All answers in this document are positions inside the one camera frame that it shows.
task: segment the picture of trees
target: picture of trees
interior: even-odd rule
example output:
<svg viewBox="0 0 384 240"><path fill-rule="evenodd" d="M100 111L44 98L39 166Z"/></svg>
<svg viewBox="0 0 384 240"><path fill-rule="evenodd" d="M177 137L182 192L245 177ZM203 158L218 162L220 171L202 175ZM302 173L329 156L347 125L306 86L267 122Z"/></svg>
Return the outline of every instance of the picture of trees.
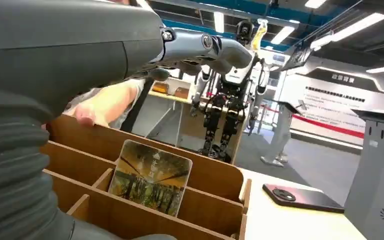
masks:
<svg viewBox="0 0 384 240"><path fill-rule="evenodd" d="M176 216L191 168L187 158L126 140L109 192Z"/></svg>

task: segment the red stripe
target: red stripe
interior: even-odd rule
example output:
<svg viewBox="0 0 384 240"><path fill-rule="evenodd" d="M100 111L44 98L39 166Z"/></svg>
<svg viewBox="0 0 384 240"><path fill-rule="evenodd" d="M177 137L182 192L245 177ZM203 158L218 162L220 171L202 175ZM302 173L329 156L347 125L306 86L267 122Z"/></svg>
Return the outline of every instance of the red stripe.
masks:
<svg viewBox="0 0 384 240"><path fill-rule="evenodd" d="M279 113L279 111L273 110L273 109L271 109L269 107L267 107L267 109L272 111L272 112ZM314 121L314 120L305 118L303 116L295 115L295 114L293 115L293 117L298 119L298 120L301 120L303 122L306 122L306 123L309 123L309 124L312 124L312 125L315 125L315 126L318 126L318 127L321 127L321 128L329 129L329 130L332 130L332 131L335 131L335 132L338 132L338 133L342 133L342 134L346 134L346 135L351 135L351 136L354 136L354 137L357 137L357 138L364 139L364 132L359 132L359 131L354 131L354 130L350 130L350 129L346 129L346 128L342 128L342 127L337 127L337 126L329 125L329 124L326 124L326 123Z"/></svg>

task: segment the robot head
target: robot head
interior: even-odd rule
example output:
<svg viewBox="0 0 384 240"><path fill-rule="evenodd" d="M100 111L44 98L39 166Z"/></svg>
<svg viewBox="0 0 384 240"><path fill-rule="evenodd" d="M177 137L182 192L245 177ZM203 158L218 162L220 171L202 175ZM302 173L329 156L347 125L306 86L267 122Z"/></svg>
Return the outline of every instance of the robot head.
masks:
<svg viewBox="0 0 384 240"><path fill-rule="evenodd" d="M248 21L243 20L236 25L236 41L242 45L247 45L253 39L254 25Z"/></svg>

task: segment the wooden box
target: wooden box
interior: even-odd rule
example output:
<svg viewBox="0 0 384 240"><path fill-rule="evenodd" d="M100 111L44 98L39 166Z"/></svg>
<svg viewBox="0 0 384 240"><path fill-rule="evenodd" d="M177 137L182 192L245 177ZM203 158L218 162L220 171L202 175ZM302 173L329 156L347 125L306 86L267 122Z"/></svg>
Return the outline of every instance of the wooden box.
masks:
<svg viewBox="0 0 384 240"><path fill-rule="evenodd" d="M114 129L80 126L61 116L49 125L49 155L59 207L124 239L169 234L178 240L244 239L250 182L234 166ZM193 161L177 217L107 193L123 142L141 142Z"/></svg>

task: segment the humanoid robot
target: humanoid robot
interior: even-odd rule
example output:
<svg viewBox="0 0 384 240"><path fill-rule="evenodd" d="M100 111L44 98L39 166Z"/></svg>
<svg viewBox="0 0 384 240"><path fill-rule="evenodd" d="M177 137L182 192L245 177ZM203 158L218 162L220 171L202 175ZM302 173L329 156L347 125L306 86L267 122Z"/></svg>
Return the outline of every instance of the humanoid robot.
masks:
<svg viewBox="0 0 384 240"><path fill-rule="evenodd" d="M206 64L228 73L251 60L232 39L166 28L139 7L0 0L0 240L119 240L59 210L52 178L42 172L49 157L39 148L49 136L40 126L76 95L158 67L197 73Z"/></svg>
<svg viewBox="0 0 384 240"><path fill-rule="evenodd" d="M192 108L190 114L193 117L197 116L197 111L201 110L204 114L204 124L206 128L205 142L200 153L204 156L219 159L224 162L229 162L227 158L227 147L232 135L238 133L238 124L244 121L245 109L249 107L249 122L247 127L252 131L258 116L260 105L263 103L263 94L266 92L266 86L269 82L270 69L273 62L260 59L258 50L260 49L260 41L267 32L267 21L259 21L260 27L252 38L254 25L248 21L241 21L237 25L236 41L249 50L252 54L252 60L244 67L233 67L229 72L221 72L217 92L210 98L204 108L200 109L201 96L209 82L210 75L203 70L198 75L196 92L192 99ZM260 63L261 72L256 82L256 87L250 88L251 72L254 66ZM222 128L220 146L214 144L216 130L218 129L219 119L222 115L223 107L227 108L225 124Z"/></svg>

